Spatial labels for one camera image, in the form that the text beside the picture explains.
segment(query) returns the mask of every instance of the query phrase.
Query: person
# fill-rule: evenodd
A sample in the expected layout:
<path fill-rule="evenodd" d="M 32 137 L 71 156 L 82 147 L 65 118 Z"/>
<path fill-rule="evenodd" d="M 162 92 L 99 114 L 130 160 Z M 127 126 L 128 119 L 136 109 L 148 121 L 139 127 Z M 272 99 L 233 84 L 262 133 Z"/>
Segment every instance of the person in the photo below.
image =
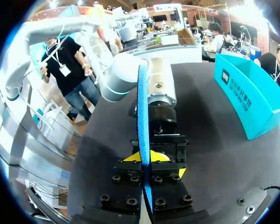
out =
<path fill-rule="evenodd" d="M 46 41 L 47 50 L 42 61 L 60 44 L 60 39 Z M 50 75 L 56 78 L 58 88 L 66 101 L 73 106 L 87 121 L 91 116 L 81 92 L 94 106 L 100 98 L 99 91 L 88 77 L 92 75 L 90 66 L 85 62 L 80 45 L 68 37 L 60 49 L 41 67 L 44 82 L 48 83 Z"/>
<path fill-rule="evenodd" d="M 193 35 L 200 34 L 200 38 L 203 37 L 203 32 L 196 25 L 190 25 Z"/>
<path fill-rule="evenodd" d="M 262 67 L 280 87 L 280 48 L 277 48 L 277 55 L 266 53 L 260 58 L 256 58 L 254 62 Z"/>
<path fill-rule="evenodd" d="M 223 30 L 218 23 L 211 23 L 208 29 L 213 33 L 215 38 L 210 41 L 209 36 L 204 36 L 207 40 L 207 44 L 202 48 L 202 60 L 207 60 L 209 58 L 206 54 L 207 51 L 216 53 L 224 44 Z"/>
<path fill-rule="evenodd" d="M 233 38 L 229 35 L 229 33 L 224 34 L 223 35 L 224 39 L 225 39 L 225 47 L 229 48 L 229 47 L 233 47 L 235 45 L 235 41 L 233 40 Z"/>

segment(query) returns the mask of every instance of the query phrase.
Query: black table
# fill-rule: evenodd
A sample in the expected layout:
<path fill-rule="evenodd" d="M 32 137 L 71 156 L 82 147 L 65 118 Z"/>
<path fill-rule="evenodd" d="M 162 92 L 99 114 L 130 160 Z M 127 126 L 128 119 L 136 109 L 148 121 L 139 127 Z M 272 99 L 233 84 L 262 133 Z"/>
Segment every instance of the black table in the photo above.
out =
<path fill-rule="evenodd" d="M 178 133 L 185 134 L 188 169 L 182 181 L 193 208 L 209 214 L 253 187 L 280 186 L 280 127 L 248 141 L 238 116 L 213 79 L 214 63 L 172 65 Z M 70 176 L 68 214 L 98 206 L 110 190 L 117 159 L 131 155 L 136 119 L 129 117 L 132 90 L 118 103 L 100 99 L 82 137 Z M 268 192 L 277 195 L 276 190 Z"/>

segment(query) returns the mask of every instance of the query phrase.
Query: screw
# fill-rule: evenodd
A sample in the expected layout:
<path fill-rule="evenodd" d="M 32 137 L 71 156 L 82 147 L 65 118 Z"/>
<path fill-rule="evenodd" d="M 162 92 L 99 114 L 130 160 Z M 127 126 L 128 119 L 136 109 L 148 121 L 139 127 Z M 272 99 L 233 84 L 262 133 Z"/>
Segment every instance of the screw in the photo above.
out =
<path fill-rule="evenodd" d="M 120 176 L 119 175 L 114 175 L 112 177 L 112 180 L 114 181 L 114 183 L 118 183 L 120 181 Z"/>
<path fill-rule="evenodd" d="M 110 200 L 110 197 L 108 195 L 101 196 L 101 202 L 108 202 L 109 200 Z"/>
<path fill-rule="evenodd" d="M 105 207 L 105 206 L 108 206 L 108 204 L 110 202 L 110 197 L 108 195 L 102 195 L 100 200 L 101 200 L 101 206 Z"/>
<path fill-rule="evenodd" d="M 138 204 L 138 200 L 136 198 L 129 198 L 126 203 L 127 205 L 134 207 Z"/>
<path fill-rule="evenodd" d="M 163 179 L 159 176 L 154 178 L 154 182 L 156 182 L 156 183 L 162 183 L 162 181 L 163 181 Z"/>
<path fill-rule="evenodd" d="M 183 202 L 184 204 L 192 205 L 193 199 L 192 199 L 191 195 L 185 195 L 185 196 L 182 198 L 182 202 Z"/>
<path fill-rule="evenodd" d="M 240 198 L 238 199 L 238 204 L 239 204 L 239 205 L 244 205 L 244 204 L 245 204 L 245 200 L 244 200 L 242 197 L 240 197 Z"/>
<path fill-rule="evenodd" d="M 166 201 L 163 198 L 158 198 L 155 200 L 154 204 L 157 209 L 163 209 L 166 206 Z"/>
<path fill-rule="evenodd" d="M 255 212 L 255 207 L 254 206 L 249 206 L 246 210 L 247 214 L 251 215 Z"/>
<path fill-rule="evenodd" d="M 137 176 L 132 176 L 132 177 L 130 178 L 130 180 L 131 180 L 131 182 L 133 182 L 133 183 L 135 183 L 135 184 L 137 184 L 137 183 L 139 182 L 139 178 L 138 178 Z"/>
<path fill-rule="evenodd" d="M 178 174 L 173 175 L 173 176 L 172 176 L 172 179 L 173 179 L 174 181 L 176 181 L 176 182 L 180 182 L 180 181 L 181 181 L 181 178 L 179 177 Z"/>

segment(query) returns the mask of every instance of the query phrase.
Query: white robotic arm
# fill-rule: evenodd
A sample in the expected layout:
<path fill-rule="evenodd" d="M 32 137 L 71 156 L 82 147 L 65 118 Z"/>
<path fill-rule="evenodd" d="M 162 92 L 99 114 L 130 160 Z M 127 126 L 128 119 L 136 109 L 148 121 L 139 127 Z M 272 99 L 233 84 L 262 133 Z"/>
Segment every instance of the white robotic arm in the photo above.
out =
<path fill-rule="evenodd" d="M 17 87 L 31 63 L 30 45 L 80 32 L 78 43 L 88 56 L 98 77 L 101 94 L 106 100 L 117 102 L 136 87 L 139 65 L 145 63 L 148 72 L 149 103 L 163 101 L 175 106 L 175 87 L 170 64 L 161 58 L 146 61 L 130 54 L 119 54 L 113 58 L 105 43 L 91 36 L 98 27 L 99 24 L 88 16 L 26 22 L 4 57 L 2 69 L 6 77 L 7 97 L 17 98 Z"/>

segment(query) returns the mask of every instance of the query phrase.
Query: black t-shirt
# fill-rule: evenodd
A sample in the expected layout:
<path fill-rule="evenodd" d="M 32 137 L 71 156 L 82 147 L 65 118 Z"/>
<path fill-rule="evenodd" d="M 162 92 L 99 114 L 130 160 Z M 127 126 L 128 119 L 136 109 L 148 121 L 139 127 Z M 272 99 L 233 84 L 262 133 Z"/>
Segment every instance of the black t-shirt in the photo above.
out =
<path fill-rule="evenodd" d="M 273 54 L 271 53 L 264 54 L 258 60 L 260 61 L 263 70 L 266 71 L 269 75 L 273 75 L 275 74 L 275 72 L 276 72 L 276 77 L 279 75 L 280 69 L 277 65 L 277 71 L 276 71 L 276 57 Z M 280 87 L 280 75 L 277 79 L 277 84 Z"/>
<path fill-rule="evenodd" d="M 47 61 L 47 76 L 50 77 L 50 74 L 52 74 L 56 78 L 57 85 L 64 96 L 73 91 L 74 88 L 76 88 L 82 81 L 86 79 L 82 66 L 75 58 L 75 54 L 80 49 L 80 47 L 81 46 L 76 44 L 72 38 L 68 37 L 58 50 L 59 62 L 61 64 L 65 64 L 71 71 L 71 73 L 66 77 L 59 70 L 60 65 L 56 60 L 54 60 L 54 58 L 50 58 Z M 46 59 L 55 48 L 56 46 L 50 48 L 49 51 L 42 57 L 42 61 Z"/>

